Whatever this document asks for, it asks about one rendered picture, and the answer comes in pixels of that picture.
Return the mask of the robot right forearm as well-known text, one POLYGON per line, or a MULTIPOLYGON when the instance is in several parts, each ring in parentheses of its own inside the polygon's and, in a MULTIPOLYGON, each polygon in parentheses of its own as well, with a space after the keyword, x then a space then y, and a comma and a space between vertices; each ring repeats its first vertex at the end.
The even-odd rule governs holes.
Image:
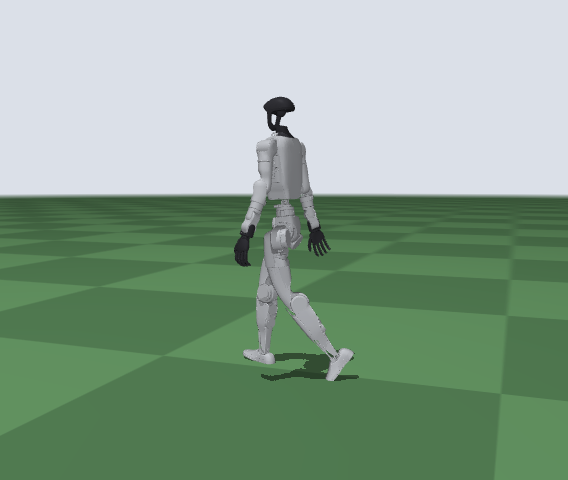
POLYGON ((309 221, 311 229, 319 227, 319 221, 316 216, 316 211, 314 210, 314 204, 313 204, 314 198, 311 187, 309 192, 303 194, 303 196, 301 196, 301 198, 299 199, 302 204, 302 209, 304 210, 304 217, 307 221, 309 221))

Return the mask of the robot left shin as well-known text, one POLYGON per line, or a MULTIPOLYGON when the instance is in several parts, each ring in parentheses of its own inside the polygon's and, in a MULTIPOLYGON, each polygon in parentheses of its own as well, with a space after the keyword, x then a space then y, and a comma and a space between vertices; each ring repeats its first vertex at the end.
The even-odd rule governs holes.
MULTIPOLYGON (((316 315, 312 307, 309 305, 307 299, 302 295, 297 295, 291 300, 291 308, 295 315, 292 315, 286 308, 287 312, 291 315, 298 326, 303 332, 315 343, 317 346, 328 355, 332 363, 339 358, 338 353, 330 343, 325 330, 326 328, 321 323, 319 317, 316 315), (315 341, 314 341, 315 340, 315 341), (319 342, 318 342, 319 341, 319 342), (328 351, 333 357, 331 357, 328 351), (335 356, 338 355, 338 358, 335 356)), ((337 357, 337 356, 336 356, 337 357)))

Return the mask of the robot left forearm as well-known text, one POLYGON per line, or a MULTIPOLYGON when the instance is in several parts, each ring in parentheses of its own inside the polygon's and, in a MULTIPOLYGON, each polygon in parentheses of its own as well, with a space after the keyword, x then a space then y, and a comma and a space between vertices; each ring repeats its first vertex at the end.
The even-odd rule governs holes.
MULTIPOLYGON (((250 225, 256 226, 260 220, 260 215, 262 213, 263 206, 266 205, 266 195, 267 195, 267 184, 262 181, 256 181, 253 186, 253 195, 251 197, 251 203, 248 208, 247 214, 245 216, 245 221, 242 223, 241 230, 243 233, 247 233, 250 225)), ((254 231, 254 233, 255 233, 254 231)))

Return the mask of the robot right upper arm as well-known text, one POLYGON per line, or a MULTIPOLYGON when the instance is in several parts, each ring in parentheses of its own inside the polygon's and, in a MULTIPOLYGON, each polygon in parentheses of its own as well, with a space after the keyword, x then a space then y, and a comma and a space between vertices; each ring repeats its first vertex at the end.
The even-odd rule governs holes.
POLYGON ((308 169, 307 169, 306 158, 305 158, 306 148, 305 148, 305 146, 302 142, 300 142, 300 143, 301 143, 301 147, 302 147, 302 187, 301 187, 300 195, 302 195, 302 194, 309 192, 310 183, 309 183, 308 169))

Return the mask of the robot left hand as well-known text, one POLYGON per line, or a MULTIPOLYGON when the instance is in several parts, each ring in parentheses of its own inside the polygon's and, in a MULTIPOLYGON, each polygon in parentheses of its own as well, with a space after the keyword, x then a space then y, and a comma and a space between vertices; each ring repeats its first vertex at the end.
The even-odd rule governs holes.
POLYGON ((241 238, 238 239, 234 252, 235 252, 235 260, 240 266, 251 266, 248 263, 248 250, 249 250, 249 239, 253 237, 255 231, 255 225, 250 225, 248 232, 243 233, 242 230, 240 231, 241 238), (245 264, 246 263, 246 264, 245 264))

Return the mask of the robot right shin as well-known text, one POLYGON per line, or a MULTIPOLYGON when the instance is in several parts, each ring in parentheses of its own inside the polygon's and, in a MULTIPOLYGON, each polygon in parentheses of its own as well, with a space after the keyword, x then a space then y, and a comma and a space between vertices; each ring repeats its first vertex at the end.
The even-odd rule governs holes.
POLYGON ((273 302, 264 302, 258 298, 258 295, 256 297, 256 321, 259 329, 259 352, 263 355, 266 354, 266 350, 268 353, 270 351, 271 333, 275 326, 275 319, 278 310, 277 297, 273 302))

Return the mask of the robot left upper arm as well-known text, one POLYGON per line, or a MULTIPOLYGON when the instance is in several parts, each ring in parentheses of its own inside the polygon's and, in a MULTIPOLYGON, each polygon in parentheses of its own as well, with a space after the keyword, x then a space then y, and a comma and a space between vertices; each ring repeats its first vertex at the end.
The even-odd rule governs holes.
POLYGON ((259 141, 256 146, 256 152, 258 155, 258 172, 261 176, 260 180, 267 184, 268 194, 272 185, 273 157, 277 153, 277 139, 259 141))

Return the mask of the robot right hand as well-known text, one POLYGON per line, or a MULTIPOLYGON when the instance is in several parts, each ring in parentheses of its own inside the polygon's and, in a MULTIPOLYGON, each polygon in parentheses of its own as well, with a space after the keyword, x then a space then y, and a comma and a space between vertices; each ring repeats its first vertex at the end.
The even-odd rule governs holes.
MULTIPOLYGON (((319 220, 318 220, 318 221, 319 221, 319 220)), ((310 238, 309 238, 309 240, 308 240, 308 249, 309 249, 309 251, 311 251, 311 242, 312 242, 312 244, 313 244, 313 249, 314 249, 314 252, 315 252, 316 256, 317 256, 317 257, 319 256, 318 253, 317 253, 317 250, 316 250, 316 245, 317 245, 318 251, 319 251, 320 254, 323 256, 323 253, 322 253, 322 251, 321 251, 321 249, 320 249, 319 243, 320 243, 320 245, 321 245, 323 251, 324 251, 325 253, 327 253, 327 251, 325 250, 325 247, 324 247, 324 245, 323 245, 323 243, 322 243, 322 240, 323 240, 325 246, 326 246, 329 250, 331 250, 331 249, 329 248, 329 246, 328 246, 328 244, 327 244, 327 242, 326 242, 326 240, 325 240, 325 238, 324 238, 323 232, 320 230, 320 229, 321 229, 320 223, 319 223, 319 227, 317 227, 317 228, 315 228, 315 229, 311 229, 311 225, 310 225, 309 221, 307 221, 307 225, 308 225, 309 231, 311 232, 310 235, 309 235, 310 238), (316 245, 315 245, 315 244, 316 244, 316 245)))

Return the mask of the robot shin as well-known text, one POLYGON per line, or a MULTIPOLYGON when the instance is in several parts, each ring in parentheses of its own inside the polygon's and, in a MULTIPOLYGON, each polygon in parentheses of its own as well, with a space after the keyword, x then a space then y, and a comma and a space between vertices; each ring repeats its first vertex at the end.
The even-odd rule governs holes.
POLYGON ((256 321, 259 329, 259 352, 263 355, 266 354, 266 350, 268 353, 270 351, 271 333, 275 326, 275 319, 278 310, 277 297, 273 302, 264 302, 258 298, 258 295, 256 297, 256 321))
MULTIPOLYGON (((302 295, 297 295, 291 300, 291 308, 295 315, 292 315, 286 308, 287 312, 291 315, 298 326, 303 332, 315 343, 317 346, 328 355, 332 363, 339 358, 338 353, 330 343, 325 330, 326 328, 321 323, 319 317, 316 315, 312 307, 309 305, 307 299, 302 295), (314 341, 315 340, 315 341, 314 341), (318 342, 319 341, 319 342, 318 342), (328 351, 333 357, 331 357, 328 351), (335 356, 338 355, 338 358, 335 356)), ((337 357, 337 356, 336 356, 337 357)))

